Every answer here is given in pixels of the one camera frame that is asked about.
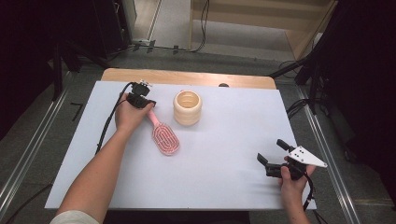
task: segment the wrist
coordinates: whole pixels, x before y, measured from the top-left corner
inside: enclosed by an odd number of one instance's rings
[[[303,205],[301,203],[289,204],[289,206],[285,206],[285,210],[286,213],[288,214],[289,223],[292,224],[310,223],[303,209]]]
[[[283,207],[287,211],[302,211],[302,212],[304,211],[303,204],[301,203],[301,201],[283,203]]]
[[[118,128],[114,134],[122,139],[128,140],[133,132],[134,130]]]

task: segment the brush handle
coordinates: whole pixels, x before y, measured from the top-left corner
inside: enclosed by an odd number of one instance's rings
[[[160,124],[160,122],[157,119],[157,116],[155,116],[154,111],[152,111],[152,109],[148,112],[148,118],[151,120],[154,127]]]

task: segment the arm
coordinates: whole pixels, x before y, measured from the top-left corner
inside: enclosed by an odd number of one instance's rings
[[[308,176],[311,176],[315,170],[315,166],[306,166]],[[308,217],[305,215],[302,204],[302,195],[306,185],[306,178],[302,176],[298,180],[291,180],[288,167],[281,167],[282,179],[280,179],[282,204],[288,213],[289,223],[291,224],[305,224],[310,223]]]
[[[104,147],[85,166],[67,191],[57,212],[78,210],[102,223],[116,187],[126,144],[153,104],[136,109],[128,102],[116,111],[117,130]]]

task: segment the finger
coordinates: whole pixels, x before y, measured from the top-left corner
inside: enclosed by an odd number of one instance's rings
[[[283,185],[283,179],[282,179],[282,178],[278,178],[278,179],[277,179],[277,184],[278,184],[280,187],[282,187],[282,185]]]
[[[287,166],[280,167],[280,173],[282,174],[283,181],[291,180],[290,171],[289,171],[289,168]]]
[[[121,94],[121,98],[120,98],[120,102],[126,100],[126,97],[128,96],[128,93],[122,93]]]
[[[306,170],[306,173],[308,174],[308,176],[311,176],[314,173],[316,168],[317,167],[314,165],[307,165],[305,170]]]
[[[154,103],[149,103],[143,108],[143,110],[145,111],[145,113],[148,113],[152,109],[152,107],[154,107]]]

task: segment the pink hairbrush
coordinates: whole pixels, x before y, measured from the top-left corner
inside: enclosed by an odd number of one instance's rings
[[[148,117],[154,125],[152,138],[158,149],[166,156],[172,155],[179,148],[176,135],[168,125],[158,121],[152,110],[148,112]]]

